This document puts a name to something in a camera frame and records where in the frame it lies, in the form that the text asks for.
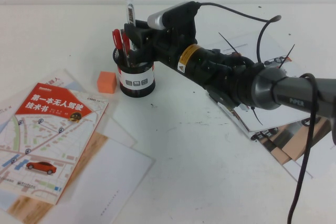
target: orange sponge block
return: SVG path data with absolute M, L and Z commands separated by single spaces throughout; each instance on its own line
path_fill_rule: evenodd
M 100 93 L 113 94 L 117 86 L 116 73 L 100 72 L 97 80 L 97 87 Z

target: yellow warning sticker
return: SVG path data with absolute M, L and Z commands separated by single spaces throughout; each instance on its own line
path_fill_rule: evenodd
M 200 48 L 201 47 L 199 45 L 192 44 L 183 51 L 178 61 L 179 63 L 177 64 L 178 71 L 183 72 L 183 73 L 185 72 L 185 66 L 187 65 L 191 55 L 193 55 L 193 53 Z

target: red book cover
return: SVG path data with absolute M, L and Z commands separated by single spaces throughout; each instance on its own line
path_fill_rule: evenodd
M 55 204 L 107 105 L 38 83 L 0 133 L 0 188 Z

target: red car illustration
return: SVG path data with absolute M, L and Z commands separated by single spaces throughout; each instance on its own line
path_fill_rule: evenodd
M 29 162 L 26 166 L 28 167 L 28 169 L 42 170 L 43 172 L 46 172 L 49 175 L 56 172 L 56 167 L 47 162 L 38 162 L 38 163 Z

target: pen holder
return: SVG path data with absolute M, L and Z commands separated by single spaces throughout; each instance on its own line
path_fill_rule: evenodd
M 147 62 L 137 67 L 126 67 L 120 59 L 117 49 L 113 59 L 118 66 L 120 89 L 129 97 L 145 97 L 155 88 L 154 62 Z

